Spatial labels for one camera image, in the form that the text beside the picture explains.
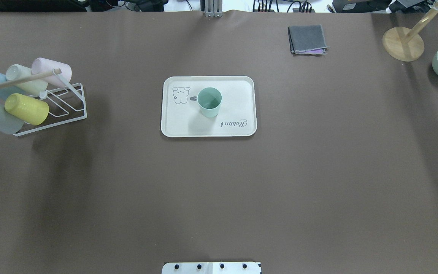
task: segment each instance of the tray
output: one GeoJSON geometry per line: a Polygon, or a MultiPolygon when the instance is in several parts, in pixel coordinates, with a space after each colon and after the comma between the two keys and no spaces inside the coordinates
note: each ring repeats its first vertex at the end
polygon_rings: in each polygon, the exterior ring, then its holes
{"type": "Polygon", "coordinates": [[[256,132],[254,83],[248,76],[174,76],[163,84],[162,132],[167,137],[241,137],[256,132]],[[198,93],[206,87],[222,94],[214,118],[200,112],[198,93]]]}

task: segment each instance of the folded cloth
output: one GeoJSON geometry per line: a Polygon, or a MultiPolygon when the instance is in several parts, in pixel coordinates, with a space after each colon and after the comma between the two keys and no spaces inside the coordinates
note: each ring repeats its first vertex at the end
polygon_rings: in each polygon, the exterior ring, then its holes
{"type": "Polygon", "coordinates": [[[328,48],[322,25],[290,26],[288,37],[292,54],[324,55],[328,48]]]}

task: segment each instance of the white floor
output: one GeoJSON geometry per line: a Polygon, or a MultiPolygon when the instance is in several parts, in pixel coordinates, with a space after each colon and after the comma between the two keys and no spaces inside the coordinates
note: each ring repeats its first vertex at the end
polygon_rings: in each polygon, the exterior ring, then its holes
{"type": "MultiPolygon", "coordinates": [[[[200,10],[200,0],[188,0],[193,10],[200,10]]],[[[258,2],[261,2],[261,0],[256,0],[255,8],[258,7],[258,2]]],[[[332,0],[310,0],[309,1],[312,4],[313,9],[315,12],[329,12],[327,10],[327,5],[332,5],[332,0]]],[[[252,11],[252,4],[253,0],[223,0],[222,1],[222,10],[228,11],[228,10],[241,10],[241,11],[252,11]]],[[[280,12],[286,12],[288,7],[290,6],[290,2],[286,2],[283,0],[278,0],[278,6],[280,12]]],[[[292,7],[297,8],[298,4],[294,4],[292,7]]],[[[168,4],[165,6],[165,11],[188,11],[190,10],[186,0],[168,0],[168,4]]],[[[276,4],[273,1],[273,4],[271,5],[271,9],[274,9],[276,11],[276,4]]],[[[390,13],[389,9],[386,9],[384,11],[386,13],[390,13]]]]}

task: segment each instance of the yellow cup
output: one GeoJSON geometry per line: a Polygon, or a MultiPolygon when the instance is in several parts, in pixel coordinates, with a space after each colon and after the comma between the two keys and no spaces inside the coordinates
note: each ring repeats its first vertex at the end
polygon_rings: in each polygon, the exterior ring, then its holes
{"type": "Polygon", "coordinates": [[[44,101],[14,93],[6,99],[5,110],[27,123],[38,126],[47,119],[49,107],[44,101]]]}

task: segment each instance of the brown tabletop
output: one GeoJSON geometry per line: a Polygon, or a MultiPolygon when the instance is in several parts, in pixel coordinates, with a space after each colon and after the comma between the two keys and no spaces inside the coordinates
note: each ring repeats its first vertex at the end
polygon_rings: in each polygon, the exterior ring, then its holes
{"type": "Polygon", "coordinates": [[[0,72],[73,68],[88,118],[0,133],[1,273],[438,273],[438,16],[414,62],[382,48],[422,14],[0,13],[0,72]],[[322,57],[287,27],[322,24],[322,57]],[[170,76],[245,75],[251,137],[160,132],[170,76]]]}

